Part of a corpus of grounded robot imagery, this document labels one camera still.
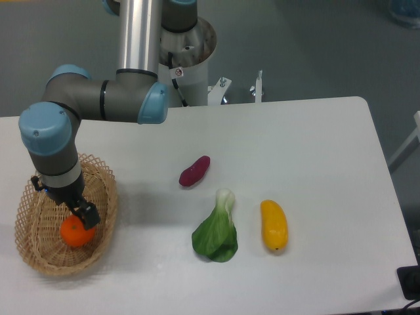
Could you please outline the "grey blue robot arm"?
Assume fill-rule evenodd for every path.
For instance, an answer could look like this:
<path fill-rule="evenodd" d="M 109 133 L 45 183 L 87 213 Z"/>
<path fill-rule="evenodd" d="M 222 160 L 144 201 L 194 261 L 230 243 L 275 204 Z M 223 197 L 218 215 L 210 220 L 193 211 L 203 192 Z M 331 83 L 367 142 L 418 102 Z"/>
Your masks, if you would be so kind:
<path fill-rule="evenodd" d="M 32 184 L 65 204 L 90 230 L 100 222 L 95 204 L 83 197 L 85 182 L 75 138 L 84 119 L 160 124 L 169 92 L 158 81 L 161 32 L 184 33 L 198 23 L 195 1 L 104 1 L 121 22 L 114 80 L 93 81 L 72 64 L 55 69 L 40 102 L 24 110 L 18 126 L 37 175 Z"/>

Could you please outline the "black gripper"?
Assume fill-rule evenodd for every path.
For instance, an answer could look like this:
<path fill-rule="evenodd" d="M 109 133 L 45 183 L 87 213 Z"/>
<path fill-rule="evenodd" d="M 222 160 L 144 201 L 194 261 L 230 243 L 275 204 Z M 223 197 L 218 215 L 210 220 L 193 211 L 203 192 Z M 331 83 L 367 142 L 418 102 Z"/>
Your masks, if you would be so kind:
<path fill-rule="evenodd" d="M 86 201 L 83 197 L 85 181 L 83 173 L 69 184 L 62 184 L 59 187 L 48 186 L 43 182 L 43 177 L 32 176 L 31 183 L 35 191 L 44 191 L 57 205 L 65 203 L 72 213 L 81 221 L 85 230 L 90 230 L 100 223 L 100 215 L 96 205 Z"/>

